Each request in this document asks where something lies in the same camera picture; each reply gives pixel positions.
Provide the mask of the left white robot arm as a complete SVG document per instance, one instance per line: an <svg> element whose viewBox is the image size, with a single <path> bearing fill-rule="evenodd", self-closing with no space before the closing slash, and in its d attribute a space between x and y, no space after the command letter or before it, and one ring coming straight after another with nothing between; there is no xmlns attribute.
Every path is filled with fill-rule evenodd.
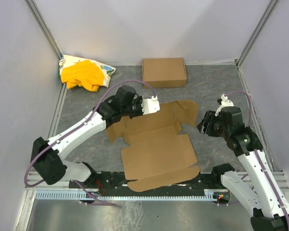
<svg viewBox="0 0 289 231"><path fill-rule="evenodd" d="M85 162L70 162L66 157L91 136L117 123L124 116L143 115L143 98L130 86L121 86L115 95L96 105L81 121L47 140L37 138L33 143L33 167L48 185L62 179L86 182L95 174Z"/></svg>

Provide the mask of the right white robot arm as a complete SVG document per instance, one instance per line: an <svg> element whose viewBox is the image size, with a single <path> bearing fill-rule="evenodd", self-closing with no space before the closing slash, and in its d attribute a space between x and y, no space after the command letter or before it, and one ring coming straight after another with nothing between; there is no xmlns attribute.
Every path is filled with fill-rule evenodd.
<svg viewBox="0 0 289 231"><path fill-rule="evenodd" d="M224 106L208 110L197 129L210 137L223 138L244 166L253 188L230 164L215 166L212 172L247 210L253 230L289 231L289 202L269 168L260 139L244 124L241 109Z"/></svg>

